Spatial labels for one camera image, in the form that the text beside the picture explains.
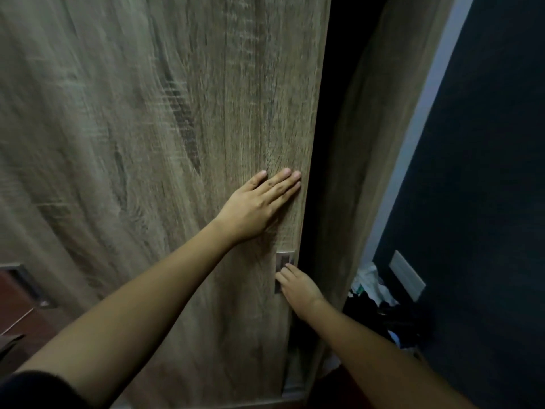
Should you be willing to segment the person's right hand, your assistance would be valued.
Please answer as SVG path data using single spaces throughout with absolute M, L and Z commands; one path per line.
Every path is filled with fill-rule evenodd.
M 327 303 L 320 289 L 305 272 L 297 287 L 282 289 L 281 292 L 296 315 L 307 323 L 316 315 L 318 306 Z

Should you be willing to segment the person's left hand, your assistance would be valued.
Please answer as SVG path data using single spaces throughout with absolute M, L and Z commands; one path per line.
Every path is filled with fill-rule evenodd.
M 293 170 L 283 168 L 280 171 Z M 268 180 L 274 176 L 267 176 L 262 184 L 252 191 L 244 191 L 244 185 L 242 185 L 233 192 L 219 214 L 212 220 L 212 224 L 232 245 L 262 233 L 271 224 L 276 214 L 299 191 L 301 179 L 300 185 L 291 188 L 286 196 L 275 201 L 268 201 Z

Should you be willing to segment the wooden sliding wardrobe door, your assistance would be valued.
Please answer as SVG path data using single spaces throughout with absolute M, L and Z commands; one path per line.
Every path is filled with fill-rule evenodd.
M 256 172 L 307 176 L 330 0 L 0 0 L 0 267 L 60 330 Z

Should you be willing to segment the person's right forearm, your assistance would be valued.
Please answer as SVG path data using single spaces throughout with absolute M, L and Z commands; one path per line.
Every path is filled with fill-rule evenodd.
M 297 314 L 376 409 L 478 409 L 431 369 L 323 298 L 312 298 Z

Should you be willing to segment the person's left forearm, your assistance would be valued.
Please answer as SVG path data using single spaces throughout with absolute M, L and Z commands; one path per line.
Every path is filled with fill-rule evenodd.
M 93 408 L 113 403 L 235 243 L 232 227 L 214 219 L 167 258 L 66 326 L 17 373 L 55 375 Z

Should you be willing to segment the white plastic bag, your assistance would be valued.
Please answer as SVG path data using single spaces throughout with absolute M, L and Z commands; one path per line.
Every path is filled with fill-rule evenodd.
M 363 294 L 381 307 L 386 304 L 389 307 L 396 307 L 399 302 L 392 296 L 378 273 L 378 268 L 373 262 L 369 262 L 358 268 L 348 292 L 348 297 L 361 297 Z

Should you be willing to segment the wooden wardrobe side panel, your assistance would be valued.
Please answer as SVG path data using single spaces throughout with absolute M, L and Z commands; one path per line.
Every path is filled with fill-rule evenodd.
M 331 0 L 299 266 L 337 309 L 457 1 Z

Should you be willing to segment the pile of dark clothes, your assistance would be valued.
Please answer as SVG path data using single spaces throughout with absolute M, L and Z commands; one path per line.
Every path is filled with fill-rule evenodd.
M 432 331 L 431 319 L 418 304 L 389 305 L 385 301 L 377 304 L 365 290 L 349 291 L 343 313 L 401 350 L 422 344 Z

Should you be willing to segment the black shirt sleeve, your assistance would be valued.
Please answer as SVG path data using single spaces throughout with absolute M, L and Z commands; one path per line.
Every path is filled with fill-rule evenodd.
M 92 409 L 65 380 L 43 371 L 17 372 L 0 382 L 0 409 Z

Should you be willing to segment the white wall socket plate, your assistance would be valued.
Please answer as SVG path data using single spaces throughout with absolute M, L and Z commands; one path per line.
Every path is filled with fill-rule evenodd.
M 426 282 L 398 250 L 393 253 L 389 268 L 411 300 L 417 302 L 426 289 Z

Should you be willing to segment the white wall trim strip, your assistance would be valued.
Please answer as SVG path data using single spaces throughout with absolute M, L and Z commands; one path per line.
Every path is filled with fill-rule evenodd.
M 377 252 L 473 0 L 415 2 L 409 7 L 408 0 L 389 1 L 387 23 L 379 26 L 385 34 L 379 47 L 401 67 L 390 71 L 396 80 L 384 99 L 362 190 L 370 212 L 358 266 L 371 263 Z

